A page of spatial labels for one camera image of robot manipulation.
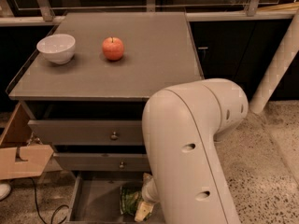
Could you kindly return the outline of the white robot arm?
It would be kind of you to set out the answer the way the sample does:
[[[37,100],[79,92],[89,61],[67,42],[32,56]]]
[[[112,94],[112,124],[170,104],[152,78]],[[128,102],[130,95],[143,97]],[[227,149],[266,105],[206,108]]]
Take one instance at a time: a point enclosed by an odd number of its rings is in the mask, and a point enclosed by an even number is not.
[[[215,144],[246,117],[246,94],[212,78],[164,88],[146,103],[142,132],[153,178],[143,196],[165,224],[241,224]]]

